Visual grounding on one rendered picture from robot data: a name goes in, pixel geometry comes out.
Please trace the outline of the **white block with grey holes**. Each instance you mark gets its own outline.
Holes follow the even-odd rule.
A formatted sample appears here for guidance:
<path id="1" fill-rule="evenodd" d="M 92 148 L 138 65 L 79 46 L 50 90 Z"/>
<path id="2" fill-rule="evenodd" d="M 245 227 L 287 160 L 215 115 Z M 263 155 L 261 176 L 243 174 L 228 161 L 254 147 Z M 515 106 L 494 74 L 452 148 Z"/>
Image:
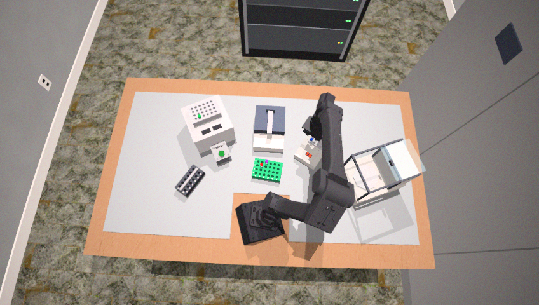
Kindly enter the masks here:
<path id="1" fill-rule="evenodd" d="M 322 158 L 322 139 L 315 141 L 315 138 L 313 138 L 313 141 L 310 142 L 311 138 L 313 138 L 311 135 L 306 136 L 296 151 L 294 158 L 314 170 Z"/>

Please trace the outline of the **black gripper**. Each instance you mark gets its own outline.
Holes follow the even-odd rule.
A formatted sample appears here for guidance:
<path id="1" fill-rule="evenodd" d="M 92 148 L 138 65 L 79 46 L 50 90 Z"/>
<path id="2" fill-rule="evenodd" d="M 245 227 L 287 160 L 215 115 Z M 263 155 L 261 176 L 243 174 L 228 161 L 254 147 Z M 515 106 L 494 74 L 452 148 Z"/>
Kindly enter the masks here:
<path id="1" fill-rule="evenodd" d="M 311 135 L 315 140 L 320 141 L 322 139 L 322 127 L 316 127 L 313 125 L 312 116 L 309 116 L 308 119 L 304 122 L 302 128 L 304 128 L 303 132 L 308 136 Z M 311 123 L 310 123 L 311 121 Z"/>

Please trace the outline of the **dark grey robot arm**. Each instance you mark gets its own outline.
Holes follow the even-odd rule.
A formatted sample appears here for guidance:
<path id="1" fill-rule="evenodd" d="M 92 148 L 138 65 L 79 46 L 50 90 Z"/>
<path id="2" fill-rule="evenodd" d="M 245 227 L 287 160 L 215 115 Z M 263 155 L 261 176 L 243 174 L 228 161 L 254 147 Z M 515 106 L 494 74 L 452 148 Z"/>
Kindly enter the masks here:
<path id="1" fill-rule="evenodd" d="M 291 218 L 331 234 L 347 207 L 352 207 L 354 184 L 348 182 L 343 161 L 343 108 L 334 104 L 335 98 L 329 92 L 322 93 L 311 117 L 314 126 L 322 127 L 322 168 L 312 177 L 315 194 L 311 204 L 292 201 L 270 191 L 262 207 L 251 207 L 249 226 L 276 231 L 278 218 Z"/>

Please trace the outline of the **light grey bench mat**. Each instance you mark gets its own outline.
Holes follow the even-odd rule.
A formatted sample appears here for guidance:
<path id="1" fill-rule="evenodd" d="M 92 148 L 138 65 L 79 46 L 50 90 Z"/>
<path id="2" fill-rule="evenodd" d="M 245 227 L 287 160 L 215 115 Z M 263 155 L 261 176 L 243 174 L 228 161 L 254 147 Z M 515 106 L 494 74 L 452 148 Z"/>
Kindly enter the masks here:
<path id="1" fill-rule="evenodd" d="M 217 165 L 199 153 L 181 109 L 216 95 L 136 91 L 121 147 L 103 231 L 230 239 L 233 193 L 313 199 L 315 169 L 294 155 L 318 100 L 219 95 L 235 131 L 231 160 Z M 343 161 L 382 144 L 405 140 L 400 105 L 334 101 L 343 108 Z M 285 107 L 283 152 L 253 151 L 256 105 Z M 283 163 L 280 182 L 252 178 L 255 158 Z M 192 165 L 205 172 L 189 196 L 175 186 Z M 289 218 L 289 241 L 419 245 L 411 181 L 347 208 L 332 234 Z"/>

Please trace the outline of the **green tube rack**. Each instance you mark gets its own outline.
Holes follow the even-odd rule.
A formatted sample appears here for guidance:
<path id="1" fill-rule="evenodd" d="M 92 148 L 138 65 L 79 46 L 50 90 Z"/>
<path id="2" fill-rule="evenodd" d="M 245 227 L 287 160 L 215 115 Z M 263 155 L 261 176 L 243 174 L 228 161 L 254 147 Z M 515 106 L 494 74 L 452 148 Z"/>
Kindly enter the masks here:
<path id="1" fill-rule="evenodd" d="M 268 164 L 266 164 L 265 160 L 255 158 L 252 178 L 280 182 L 283 163 L 268 160 Z M 263 164 L 263 167 L 260 166 L 260 163 Z"/>

